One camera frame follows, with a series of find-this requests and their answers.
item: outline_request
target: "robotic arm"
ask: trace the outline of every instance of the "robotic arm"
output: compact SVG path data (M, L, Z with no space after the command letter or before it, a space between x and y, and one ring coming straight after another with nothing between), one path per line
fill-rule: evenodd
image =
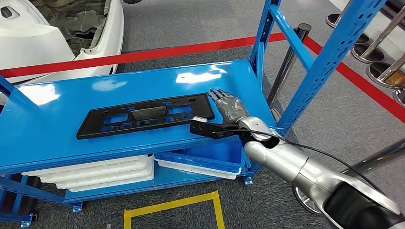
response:
M391 199L271 136L278 136L278 133L261 119L249 116L241 101L229 93L211 89L208 95L215 101L224 123L210 124L195 117L191 122L191 133L213 139L239 135L251 160L298 187L337 228L405 229L405 217Z

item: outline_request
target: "red barrier tape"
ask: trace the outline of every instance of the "red barrier tape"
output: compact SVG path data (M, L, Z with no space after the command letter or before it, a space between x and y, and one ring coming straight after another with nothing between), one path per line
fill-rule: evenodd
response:
M310 37L307 37L303 43L317 55L319 55L320 51L322 50L322 46L320 46ZM336 70L346 79L348 79L352 84L354 84L369 97L371 97L374 101L376 101L379 105L381 105L385 110L387 110L393 116L405 123L405 108L403 108L400 104L395 102L384 92L380 91L380 89L372 85L370 82L364 79L353 69L345 65L343 62L338 65Z
M10 68L0 70L0 75L4 78L34 75L43 73L61 72L80 68L90 68L103 65L113 65L117 63L129 63L137 61L153 60L158 58L166 58L172 56L180 56L193 54L198 52L209 52L221 49L231 49L241 46L253 45L256 37L245 37L239 39L232 39L219 42L209 42L201 44L192 44L185 46L176 46L162 49L154 49L147 51L131 52L115 56L99 57L87 60L68 61L59 63L41 64L35 66L26 66L19 68ZM283 41L285 37L283 33L272 33L269 38L269 42Z
M32 74L42 74L42 73L53 73L60 71L67 71L73 69L97 67L103 65L113 65L117 63L129 63L137 61L153 60L158 58L166 58L180 55L187 55L199 52L210 52L221 49L237 48L242 46L253 45L256 37L245 37L239 39L232 39L219 42L209 42L201 44L192 44L185 46L169 47L155 50L139 51L125 53L116 56L100 57L88 60L80 61L69 61L69 62L59 62L42 64L36 66L27 66L20 68L4 69L0 70L0 75L5 78L32 75ZM282 33L273 33L270 35L269 42L283 41L285 37ZM322 50L316 41L307 37L304 40L304 44L310 48L314 53L319 54ZM380 104L384 109L390 112L392 115L397 117L403 123L405 123L405 108L396 103L393 99L387 96L385 93L380 91L377 87L372 85L370 82L365 80L362 76L356 73L354 70L349 68L344 63L340 63L336 69L340 74L342 74L346 79L352 82L360 90L366 93L369 97Z

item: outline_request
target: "yellow floor marking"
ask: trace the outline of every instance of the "yellow floor marking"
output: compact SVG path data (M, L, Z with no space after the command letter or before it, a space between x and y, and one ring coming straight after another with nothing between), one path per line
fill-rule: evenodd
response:
M222 216L221 203L219 201L218 190L215 192L202 194L194 197L188 197L184 199L178 199L162 204L156 204L152 206L147 206L143 208L137 208L133 210L124 210L124 229L131 229L131 218L141 215L146 215L149 213L154 213L158 211L164 211L171 208L178 208L190 204L196 204L208 200L213 200L216 225L218 229L225 229L224 218Z

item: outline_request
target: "white plastic tray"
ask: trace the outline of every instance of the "white plastic tray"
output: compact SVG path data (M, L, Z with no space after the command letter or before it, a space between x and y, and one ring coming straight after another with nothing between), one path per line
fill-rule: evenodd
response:
M147 177L150 175L152 170L153 170L153 157L150 156L148 157L145 166L141 169L112 173L107 175L100 175L95 177L66 180L62 182L56 182L55 184L57 188L67 188L70 190L75 187L90 186L110 182L119 182L121 180L134 179L138 177Z
M41 181L46 183L58 183L67 180L96 177L101 175L131 171L135 169L143 169L146 167L146 164L147 157L144 157L141 160L126 161L103 166L76 169L72 171L45 174L41 175Z
M142 182L142 181L152 180L154 177L155 177L155 173L154 173L154 167L153 167L153 163L152 163L152 166L149 168L149 172L146 173L142 177L136 177L136 178L132 178L132 179L126 179L126 180L120 180L120 181L114 181L114 182L107 182L107 183L101 183L101 184L95 184L95 185L74 187L74 188L70 188L69 191L71 191L71 192L80 192L80 191L86 191L86 190L102 188L102 187L125 185L125 184L130 184L130 183L135 183L135 182Z
M38 177L44 176L44 177L46 177L48 174L54 174L54 173L66 172L66 171L74 172L73 170L76 170L76 169L90 168L90 167L96 167L96 166L105 166L105 165L127 162L127 161L142 160L147 157L148 157L147 155L130 156L130 157L123 157L123 158L105 160L105 161L96 161L96 162L84 163L84 164L78 164L78 165L72 165L72 166L42 169L42 170L36 170L36 171L31 171L31 172L25 172L22 174L27 175L27 176L38 176Z
M221 170L216 170L216 169L211 169L211 168L205 168L205 167L199 167L199 166L191 166L191 165L186 165L182 163L176 163L176 162L171 162L171 161L163 161L163 160L158 160L155 159L159 166L162 167L167 167L167 168L174 168L182 171L187 171L191 173L199 173L199 174L204 174L204 175L209 175L213 177L221 177L221 178L226 178L226 179L231 179L234 180L237 175L239 175L242 171L242 168L239 168L239 172L237 173L230 173L230 172L225 172Z

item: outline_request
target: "robot finger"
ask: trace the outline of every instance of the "robot finger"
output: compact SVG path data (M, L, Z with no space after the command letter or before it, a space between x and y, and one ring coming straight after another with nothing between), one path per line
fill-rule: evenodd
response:
M232 97L232 95L228 92L224 92L223 90L219 89L218 90L224 97Z
M214 93L214 94L218 97L218 99L222 99L222 98L224 97L224 95L223 95L222 93L220 93L220 92L219 92L218 90L216 90L216 89L211 88L210 91L211 91L212 93Z
M207 95L211 97L214 100L214 102L218 100L218 97L212 92L207 92Z

